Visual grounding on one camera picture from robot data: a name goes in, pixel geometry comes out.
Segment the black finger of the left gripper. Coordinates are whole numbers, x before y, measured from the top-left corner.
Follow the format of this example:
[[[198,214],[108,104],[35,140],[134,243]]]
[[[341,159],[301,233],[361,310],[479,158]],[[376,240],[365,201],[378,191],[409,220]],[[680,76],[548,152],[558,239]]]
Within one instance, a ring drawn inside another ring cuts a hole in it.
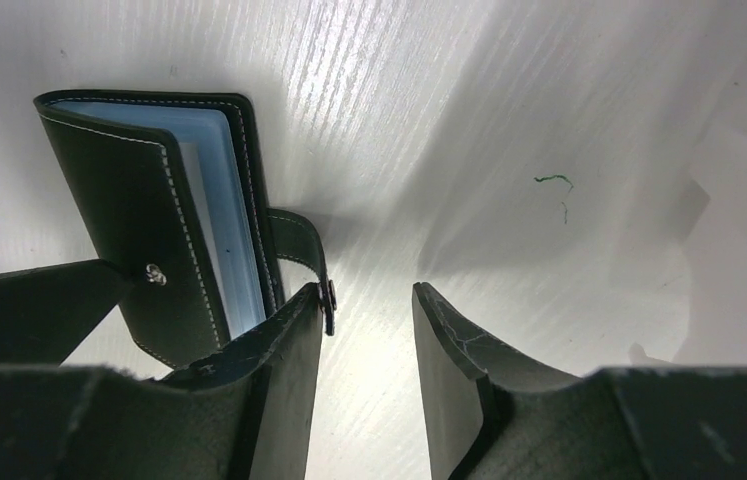
[[[133,287],[99,259],[0,273],[0,363],[63,362]]]

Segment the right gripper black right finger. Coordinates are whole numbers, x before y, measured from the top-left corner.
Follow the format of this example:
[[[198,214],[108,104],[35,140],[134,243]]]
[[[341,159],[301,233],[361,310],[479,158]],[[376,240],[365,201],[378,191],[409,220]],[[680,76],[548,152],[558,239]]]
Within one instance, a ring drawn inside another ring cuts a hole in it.
[[[747,367],[577,377],[516,350],[432,285],[412,292],[436,479],[747,479]]]

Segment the black leather card holder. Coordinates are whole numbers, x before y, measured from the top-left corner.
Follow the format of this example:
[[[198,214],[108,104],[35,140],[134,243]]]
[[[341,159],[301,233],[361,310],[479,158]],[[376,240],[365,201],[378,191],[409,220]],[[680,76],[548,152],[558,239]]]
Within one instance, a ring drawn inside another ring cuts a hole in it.
[[[142,350],[179,368],[276,315],[284,260],[315,273],[334,334],[320,236],[270,205],[246,96],[56,90],[34,105],[97,255],[138,278],[119,307]]]

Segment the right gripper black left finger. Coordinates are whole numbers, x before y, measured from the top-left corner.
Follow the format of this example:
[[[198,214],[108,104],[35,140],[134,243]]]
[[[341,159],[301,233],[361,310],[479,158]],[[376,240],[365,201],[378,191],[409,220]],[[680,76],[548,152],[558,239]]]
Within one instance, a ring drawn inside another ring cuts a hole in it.
[[[160,381],[0,365],[0,479],[301,479],[322,328],[309,283]]]

